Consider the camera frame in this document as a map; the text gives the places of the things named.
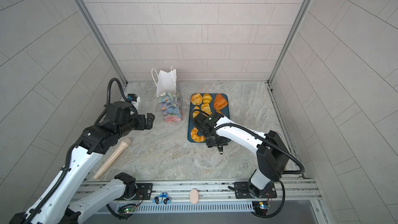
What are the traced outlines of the left circuit board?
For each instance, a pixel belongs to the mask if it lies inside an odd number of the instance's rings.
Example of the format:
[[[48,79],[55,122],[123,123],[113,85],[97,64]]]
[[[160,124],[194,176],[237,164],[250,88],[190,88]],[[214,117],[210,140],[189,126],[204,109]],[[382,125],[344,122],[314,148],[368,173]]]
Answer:
[[[121,206],[118,209],[118,214],[120,215],[130,215],[133,214],[137,209],[137,205],[136,204],[127,204],[124,206]]]

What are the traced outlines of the pink oval eraser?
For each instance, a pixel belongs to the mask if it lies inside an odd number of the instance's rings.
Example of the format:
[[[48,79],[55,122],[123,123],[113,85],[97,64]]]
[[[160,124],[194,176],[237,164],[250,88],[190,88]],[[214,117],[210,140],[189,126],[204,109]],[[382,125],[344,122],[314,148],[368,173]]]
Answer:
[[[199,202],[199,191],[197,189],[192,189],[189,195],[191,204],[198,204]]]

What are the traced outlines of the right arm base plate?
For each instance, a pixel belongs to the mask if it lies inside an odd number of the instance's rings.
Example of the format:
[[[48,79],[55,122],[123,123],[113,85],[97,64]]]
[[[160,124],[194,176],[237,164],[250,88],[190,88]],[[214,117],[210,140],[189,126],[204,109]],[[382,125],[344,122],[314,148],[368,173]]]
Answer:
[[[234,186],[229,186],[228,188],[234,191],[236,199],[277,198],[276,189],[272,181],[264,189],[258,189],[252,183],[244,181],[236,181]]]

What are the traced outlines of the left yellow striped croissant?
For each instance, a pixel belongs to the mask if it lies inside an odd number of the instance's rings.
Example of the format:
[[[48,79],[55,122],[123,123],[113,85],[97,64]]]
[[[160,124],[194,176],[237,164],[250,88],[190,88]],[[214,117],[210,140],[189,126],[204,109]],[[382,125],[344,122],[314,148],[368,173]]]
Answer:
[[[200,113],[199,110],[200,110],[200,107],[199,107],[199,106],[195,106],[195,107],[193,108],[193,112],[192,112],[192,117],[193,117],[193,118],[195,118],[195,117]]]

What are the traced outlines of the teal rectangular tray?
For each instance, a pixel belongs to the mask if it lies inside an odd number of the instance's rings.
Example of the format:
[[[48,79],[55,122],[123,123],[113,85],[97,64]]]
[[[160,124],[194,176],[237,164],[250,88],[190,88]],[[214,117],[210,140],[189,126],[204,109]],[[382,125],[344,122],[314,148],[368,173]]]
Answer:
[[[200,124],[211,114],[219,113],[230,117],[229,99],[223,93],[194,93],[191,95],[190,118],[188,124],[188,141],[191,143],[207,143],[209,147],[227,145],[230,140],[209,140],[201,132]]]

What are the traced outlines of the reddish brown croissant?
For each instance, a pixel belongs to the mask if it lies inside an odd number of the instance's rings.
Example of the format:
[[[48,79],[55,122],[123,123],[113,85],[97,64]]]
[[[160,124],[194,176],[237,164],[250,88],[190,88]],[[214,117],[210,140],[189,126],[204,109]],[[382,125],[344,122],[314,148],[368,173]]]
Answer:
[[[227,100],[222,96],[222,94],[217,94],[214,99],[214,109],[220,111],[228,105]]]

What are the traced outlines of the blue toy car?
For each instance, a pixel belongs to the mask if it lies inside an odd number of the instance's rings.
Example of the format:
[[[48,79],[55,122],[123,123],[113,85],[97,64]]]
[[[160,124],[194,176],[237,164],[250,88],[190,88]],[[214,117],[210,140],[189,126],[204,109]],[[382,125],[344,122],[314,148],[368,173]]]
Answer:
[[[167,205],[171,202],[171,198],[168,196],[167,193],[163,192],[159,196],[154,197],[153,202],[155,204],[163,203],[163,204]]]

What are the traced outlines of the floral paper gift bag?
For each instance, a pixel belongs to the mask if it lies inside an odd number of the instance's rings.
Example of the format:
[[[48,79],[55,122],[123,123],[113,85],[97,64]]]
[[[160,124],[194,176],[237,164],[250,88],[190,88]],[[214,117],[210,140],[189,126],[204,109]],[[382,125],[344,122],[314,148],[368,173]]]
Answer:
[[[179,88],[177,70],[170,66],[170,71],[155,68],[151,70],[152,79],[157,87],[156,98],[166,122],[183,121],[182,94]]]

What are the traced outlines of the round swirl bun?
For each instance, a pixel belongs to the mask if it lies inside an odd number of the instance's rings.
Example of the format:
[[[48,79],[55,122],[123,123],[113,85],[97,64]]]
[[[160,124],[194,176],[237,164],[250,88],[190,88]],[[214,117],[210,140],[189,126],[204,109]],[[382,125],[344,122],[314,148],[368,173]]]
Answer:
[[[203,97],[200,93],[193,94],[191,96],[191,103],[195,106],[200,106],[203,102]]]

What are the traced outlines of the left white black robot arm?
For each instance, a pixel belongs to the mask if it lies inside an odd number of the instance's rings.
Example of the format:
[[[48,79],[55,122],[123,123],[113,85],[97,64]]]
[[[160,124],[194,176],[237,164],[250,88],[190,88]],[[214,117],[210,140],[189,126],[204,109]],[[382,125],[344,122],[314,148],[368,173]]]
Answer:
[[[133,105],[134,94],[124,95],[122,101],[111,102],[112,84],[122,85],[112,78],[107,86],[105,108],[95,124],[83,130],[81,136],[68,149],[65,165],[60,169],[42,196],[26,211],[16,213],[12,224],[78,224],[99,209],[119,198],[130,200],[137,192],[136,179],[120,173],[100,190],[71,203],[71,199],[94,165],[115,146],[119,139],[131,131],[150,130],[154,114],[139,114]]]

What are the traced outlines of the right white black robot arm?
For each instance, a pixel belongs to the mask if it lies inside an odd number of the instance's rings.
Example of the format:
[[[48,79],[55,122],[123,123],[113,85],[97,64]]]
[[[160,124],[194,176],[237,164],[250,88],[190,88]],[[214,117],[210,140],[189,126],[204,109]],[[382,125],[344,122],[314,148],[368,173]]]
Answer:
[[[305,172],[302,163],[288,151],[275,131],[253,131],[233,122],[222,113],[209,115],[198,109],[192,111],[190,119],[207,147],[217,147],[222,152],[230,140],[256,155],[258,168],[250,177],[247,190],[242,190],[244,194],[261,198],[266,193],[266,187],[279,181],[283,175],[300,175]]]

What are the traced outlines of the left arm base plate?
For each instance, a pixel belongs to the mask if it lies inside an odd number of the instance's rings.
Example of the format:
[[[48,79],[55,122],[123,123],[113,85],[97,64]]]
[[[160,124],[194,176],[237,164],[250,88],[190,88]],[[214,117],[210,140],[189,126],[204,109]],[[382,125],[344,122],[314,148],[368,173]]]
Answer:
[[[142,201],[150,200],[153,184],[151,183],[136,183],[126,186],[125,192],[121,199],[127,201]]]

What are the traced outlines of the aluminium rail frame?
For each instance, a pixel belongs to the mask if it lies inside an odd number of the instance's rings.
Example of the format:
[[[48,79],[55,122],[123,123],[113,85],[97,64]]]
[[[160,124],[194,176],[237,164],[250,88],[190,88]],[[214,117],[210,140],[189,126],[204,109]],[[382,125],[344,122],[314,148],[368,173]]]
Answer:
[[[282,200],[309,201],[318,223],[332,222],[315,180],[303,177],[269,183],[258,198],[249,193],[249,183],[243,179],[138,181],[136,187],[135,196],[111,200],[110,208],[117,213],[126,206],[124,215],[252,212],[269,216]]]

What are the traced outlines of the middle braided bread roll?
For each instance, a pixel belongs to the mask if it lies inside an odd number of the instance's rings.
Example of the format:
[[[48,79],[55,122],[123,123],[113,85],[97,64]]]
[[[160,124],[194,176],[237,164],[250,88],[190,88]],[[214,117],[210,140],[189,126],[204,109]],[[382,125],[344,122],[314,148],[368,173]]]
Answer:
[[[201,110],[202,110],[203,112],[205,112],[208,116],[210,116],[210,115],[212,114],[209,103],[204,103],[204,104],[202,104],[202,105],[201,105]]]

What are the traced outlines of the small yellow striped bun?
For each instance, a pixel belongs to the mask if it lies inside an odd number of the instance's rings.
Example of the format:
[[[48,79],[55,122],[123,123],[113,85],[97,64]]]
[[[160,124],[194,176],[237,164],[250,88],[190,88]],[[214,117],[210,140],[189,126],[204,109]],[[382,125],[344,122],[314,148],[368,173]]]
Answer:
[[[202,103],[203,104],[210,104],[211,102],[212,102],[212,96],[210,94],[208,94],[208,93],[205,93],[202,96]]]

